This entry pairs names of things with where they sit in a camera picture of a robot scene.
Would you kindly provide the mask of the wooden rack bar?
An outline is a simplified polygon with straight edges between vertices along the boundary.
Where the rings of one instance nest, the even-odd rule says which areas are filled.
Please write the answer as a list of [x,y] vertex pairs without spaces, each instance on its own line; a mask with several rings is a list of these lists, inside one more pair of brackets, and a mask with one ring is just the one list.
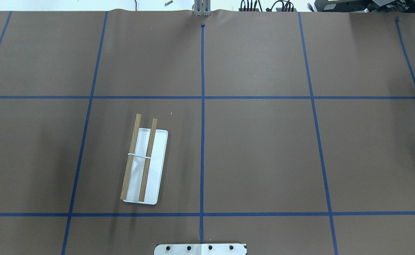
[[129,152],[127,153],[126,170],[125,170],[125,174],[124,174],[124,179],[123,179],[123,184],[122,184],[122,189],[121,189],[121,195],[120,195],[121,200],[127,199],[127,193],[128,193],[128,189],[129,189],[129,183],[130,183],[130,176],[131,176],[131,172],[132,172],[133,158],[134,158],[136,144],[137,144],[137,140],[138,140],[138,131],[139,131],[139,128],[140,128],[140,125],[141,125],[141,117],[142,117],[141,114],[136,114],[136,116],[135,116],[135,122],[134,122],[134,125],[133,125],[133,132],[132,132],[132,137],[131,137],[131,141],[130,141],[130,148],[129,148]]
[[141,181],[141,190],[140,190],[139,197],[138,197],[139,202],[144,202],[146,198],[147,182],[149,178],[149,168],[150,168],[150,162],[151,162],[151,157],[152,157],[157,124],[158,124],[157,118],[153,118],[150,133],[149,133],[146,158],[144,162],[144,171],[143,171],[142,181]]

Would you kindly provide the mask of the aluminium frame post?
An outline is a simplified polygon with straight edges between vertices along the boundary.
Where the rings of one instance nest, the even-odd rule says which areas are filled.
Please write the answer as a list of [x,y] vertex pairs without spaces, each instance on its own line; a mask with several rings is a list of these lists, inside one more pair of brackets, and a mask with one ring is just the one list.
[[195,16],[211,16],[211,0],[195,0],[193,13]]

